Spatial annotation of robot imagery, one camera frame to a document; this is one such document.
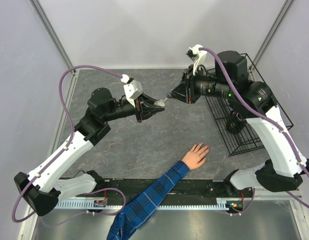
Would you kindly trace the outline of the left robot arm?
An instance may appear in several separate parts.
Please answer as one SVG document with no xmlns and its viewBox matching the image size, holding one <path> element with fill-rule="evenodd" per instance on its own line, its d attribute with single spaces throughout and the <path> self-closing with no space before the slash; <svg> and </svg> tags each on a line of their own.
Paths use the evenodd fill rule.
<svg viewBox="0 0 309 240">
<path fill-rule="evenodd" d="M 19 172 L 14 177 L 22 198 L 40 217 L 63 200 L 88 193 L 94 197 L 103 194 L 102 178 L 94 170 L 70 179 L 61 179 L 61 176 L 106 136 L 111 130 L 110 121 L 135 116 L 141 123 L 165 109 L 162 99 L 140 93 L 133 101 L 116 100 L 104 87 L 92 92 L 87 105 L 85 115 L 73 132 L 48 159 L 29 173 Z"/>
</svg>

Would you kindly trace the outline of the person's bare hand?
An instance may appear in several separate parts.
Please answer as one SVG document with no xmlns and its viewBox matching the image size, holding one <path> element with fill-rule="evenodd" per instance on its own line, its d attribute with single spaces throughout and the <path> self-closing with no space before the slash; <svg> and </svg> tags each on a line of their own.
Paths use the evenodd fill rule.
<svg viewBox="0 0 309 240">
<path fill-rule="evenodd" d="M 193 147 L 185 154 L 181 160 L 190 170 L 195 170 L 201 167 L 207 160 L 207 154 L 210 148 L 202 142 L 193 145 Z"/>
</svg>

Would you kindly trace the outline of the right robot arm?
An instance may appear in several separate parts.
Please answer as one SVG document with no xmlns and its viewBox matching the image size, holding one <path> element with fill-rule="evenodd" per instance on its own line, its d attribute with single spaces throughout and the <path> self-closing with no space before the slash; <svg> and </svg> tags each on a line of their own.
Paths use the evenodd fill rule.
<svg viewBox="0 0 309 240">
<path fill-rule="evenodd" d="M 226 129 L 238 134 L 246 125 L 251 126 L 269 155 L 261 165 L 233 171 L 223 184 L 224 193 L 235 197 L 249 187 L 274 193 L 297 190 L 302 175 L 309 173 L 309 159 L 292 140 L 271 88 L 249 78 L 246 57 L 233 50 L 220 52 L 214 56 L 214 71 L 210 73 L 204 66 L 207 53 L 201 45 L 189 48 L 186 55 L 193 64 L 183 71 L 168 98 L 187 104 L 201 96 L 226 100 L 232 110 Z"/>
</svg>

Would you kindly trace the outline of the blue plaid sleeved forearm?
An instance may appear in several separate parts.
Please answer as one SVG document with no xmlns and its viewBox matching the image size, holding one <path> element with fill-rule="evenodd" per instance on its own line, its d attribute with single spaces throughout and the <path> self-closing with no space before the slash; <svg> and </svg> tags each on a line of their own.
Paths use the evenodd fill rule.
<svg viewBox="0 0 309 240">
<path fill-rule="evenodd" d="M 128 240 L 147 223 L 164 198 L 189 170 L 183 161 L 177 161 L 115 216 L 106 238 L 108 240 Z"/>
</svg>

